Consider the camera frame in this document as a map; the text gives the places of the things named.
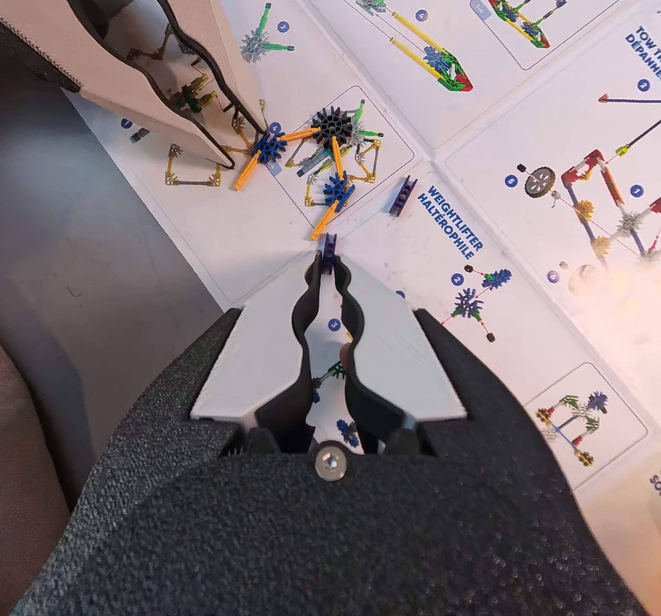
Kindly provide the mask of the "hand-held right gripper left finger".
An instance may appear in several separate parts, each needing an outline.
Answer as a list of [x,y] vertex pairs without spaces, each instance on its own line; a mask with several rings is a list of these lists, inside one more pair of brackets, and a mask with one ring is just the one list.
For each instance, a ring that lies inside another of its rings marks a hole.
[[192,406],[196,420],[270,430],[281,449],[309,449],[313,381],[305,331],[316,318],[321,254],[304,253],[247,299]]

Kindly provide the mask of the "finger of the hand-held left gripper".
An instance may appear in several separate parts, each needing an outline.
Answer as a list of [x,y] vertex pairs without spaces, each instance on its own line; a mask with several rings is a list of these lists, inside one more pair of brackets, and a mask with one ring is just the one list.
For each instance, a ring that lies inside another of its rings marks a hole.
[[231,156],[163,95],[151,74],[106,48],[78,0],[1,0],[1,24],[78,82],[85,99],[197,156],[234,167]]
[[111,20],[109,46],[212,142],[266,133],[257,84],[220,0],[134,0]]

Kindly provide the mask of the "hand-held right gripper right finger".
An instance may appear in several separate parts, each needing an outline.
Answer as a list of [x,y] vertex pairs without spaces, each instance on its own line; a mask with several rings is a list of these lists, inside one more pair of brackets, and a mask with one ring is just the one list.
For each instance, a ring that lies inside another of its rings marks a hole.
[[334,274],[342,322],[352,336],[345,401],[363,451],[376,452],[398,428],[465,419],[407,300],[349,258],[335,258]]

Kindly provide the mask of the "blue plastic connector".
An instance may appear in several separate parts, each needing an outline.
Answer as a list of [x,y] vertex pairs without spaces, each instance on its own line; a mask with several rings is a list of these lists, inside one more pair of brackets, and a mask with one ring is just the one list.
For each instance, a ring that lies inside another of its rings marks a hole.
[[283,132],[275,133],[272,136],[265,134],[255,146],[252,155],[255,156],[259,153],[258,162],[262,164],[275,162],[282,157],[282,153],[286,149],[287,142],[283,140],[284,136]]
[[340,212],[351,197],[356,189],[355,184],[348,179],[346,172],[340,177],[337,173],[330,176],[328,182],[325,183],[323,194],[325,195],[325,203],[331,207],[337,202],[336,212]]

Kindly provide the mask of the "black plastic connector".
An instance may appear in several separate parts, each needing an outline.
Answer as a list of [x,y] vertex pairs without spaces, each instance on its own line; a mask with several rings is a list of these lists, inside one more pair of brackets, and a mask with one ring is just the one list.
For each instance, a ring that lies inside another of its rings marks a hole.
[[330,107],[318,111],[311,121],[311,128],[318,128],[314,134],[317,143],[326,150],[332,150],[332,139],[335,137],[340,147],[349,142],[353,132],[351,117],[346,110],[340,107]]

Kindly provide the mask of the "white instruction sheet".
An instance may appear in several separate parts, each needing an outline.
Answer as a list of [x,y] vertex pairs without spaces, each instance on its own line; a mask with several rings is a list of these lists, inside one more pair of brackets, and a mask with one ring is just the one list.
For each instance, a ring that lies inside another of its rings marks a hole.
[[[325,232],[519,399],[617,570],[660,611],[659,0],[222,0],[271,132],[346,110]],[[75,108],[223,307],[328,211],[314,137],[233,188],[162,134]],[[418,182],[389,214],[406,177]]]

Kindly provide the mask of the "person's beige sweater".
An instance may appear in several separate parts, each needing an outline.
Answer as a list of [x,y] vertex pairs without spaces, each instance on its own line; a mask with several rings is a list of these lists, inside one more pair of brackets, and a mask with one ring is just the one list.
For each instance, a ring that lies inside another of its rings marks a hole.
[[62,537],[70,511],[28,387],[1,349],[1,614]]

